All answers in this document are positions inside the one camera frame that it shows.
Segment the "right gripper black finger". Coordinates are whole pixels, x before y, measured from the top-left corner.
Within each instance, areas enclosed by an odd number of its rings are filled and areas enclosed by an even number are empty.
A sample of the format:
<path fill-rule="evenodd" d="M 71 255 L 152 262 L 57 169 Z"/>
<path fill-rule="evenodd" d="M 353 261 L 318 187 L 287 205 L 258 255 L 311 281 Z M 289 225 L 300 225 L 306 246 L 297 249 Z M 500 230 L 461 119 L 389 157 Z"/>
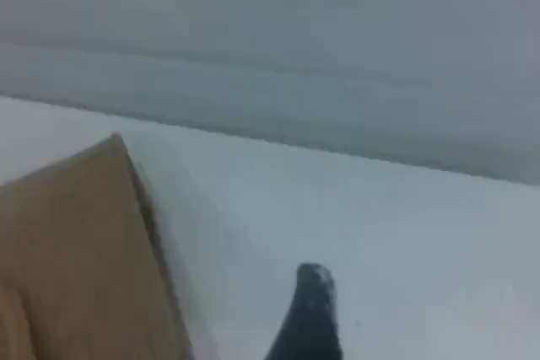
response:
<path fill-rule="evenodd" d="M 337 322 L 331 272 L 317 263 L 302 263 L 289 309 L 265 358 L 341 360 Z"/>

